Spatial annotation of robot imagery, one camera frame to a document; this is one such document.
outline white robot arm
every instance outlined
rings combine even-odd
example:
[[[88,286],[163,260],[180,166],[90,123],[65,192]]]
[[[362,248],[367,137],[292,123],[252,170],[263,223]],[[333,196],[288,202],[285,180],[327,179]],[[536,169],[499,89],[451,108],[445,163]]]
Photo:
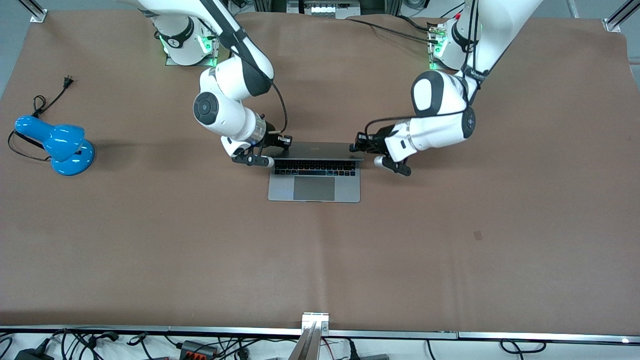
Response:
[[[247,36],[220,0],[119,0],[138,7],[152,19],[173,59],[194,64],[204,57],[197,36],[214,33],[234,54],[200,76],[200,93],[193,115],[221,142],[234,162],[272,167],[273,159],[262,149],[288,149],[290,136],[282,136],[264,116],[245,108],[241,101],[265,94],[273,83],[273,66]]]
[[[465,29],[468,39],[461,42],[475,44],[475,49],[474,46],[466,46],[463,52],[465,59],[458,73],[448,75],[437,70],[423,72],[413,82],[411,90],[415,117],[383,127],[374,135],[368,134],[365,128],[364,133],[358,133],[351,151],[381,154],[374,160],[377,167],[409,176],[411,168],[406,165],[408,156],[430,147],[454,145],[469,138],[476,126],[471,104],[480,84],[541,2],[470,0],[460,19],[453,19],[454,23],[450,24],[452,29]],[[465,26],[456,25],[456,21],[459,24],[463,20]],[[474,36],[477,32],[481,33],[480,40]]]

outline silver laptop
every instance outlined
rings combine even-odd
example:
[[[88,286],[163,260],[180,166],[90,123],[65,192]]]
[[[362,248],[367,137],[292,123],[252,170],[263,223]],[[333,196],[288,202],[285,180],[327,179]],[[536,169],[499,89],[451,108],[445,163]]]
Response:
[[[349,152],[348,143],[294,142],[288,151],[272,149],[263,152],[275,160],[269,200],[360,202],[364,158]]]

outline blue lamp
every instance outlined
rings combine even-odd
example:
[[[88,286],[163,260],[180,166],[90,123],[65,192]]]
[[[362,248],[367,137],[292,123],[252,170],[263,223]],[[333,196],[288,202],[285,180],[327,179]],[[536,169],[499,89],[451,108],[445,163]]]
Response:
[[[93,145],[84,139],[84,129],[79,126],[54,126],[25,115],[15,121],[15,131],[41,142],[51,155],[51,167],[61,175],[78,175],[93,162]]]

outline brown table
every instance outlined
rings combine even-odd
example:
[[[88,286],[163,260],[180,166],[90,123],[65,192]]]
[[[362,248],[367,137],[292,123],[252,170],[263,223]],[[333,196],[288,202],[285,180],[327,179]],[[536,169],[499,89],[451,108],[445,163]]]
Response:
[[[391,17],[366,17],[419,35]],[[294,141],[350,142],[412,110],[424,44],[344,20],[240,16],[269,56]],[[462,144],[413,175],[362,171],[359,204],[267,200],[193,119],[200,67],[165,67],[135,11],[32,25],[0,102],[77,82],[44,116],[92,167],[61,177],[0,147],[0,321],[639,334],[640,96],[625,38],[531,19],[477,96]],[[274,91],[245,105],[276,126]]]

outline lamp base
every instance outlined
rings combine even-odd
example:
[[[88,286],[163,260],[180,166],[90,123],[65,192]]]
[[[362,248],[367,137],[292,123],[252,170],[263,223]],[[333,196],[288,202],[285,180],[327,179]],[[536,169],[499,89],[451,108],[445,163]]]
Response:
[[[93,163],[94,156],[95,151],[93,150],[93,145],[89,141],[83,140],[82,146],[80,146],[80,154],[74,154],[67,161],[56,161],[51,159],[51,167],[60,175],[78,175]]]

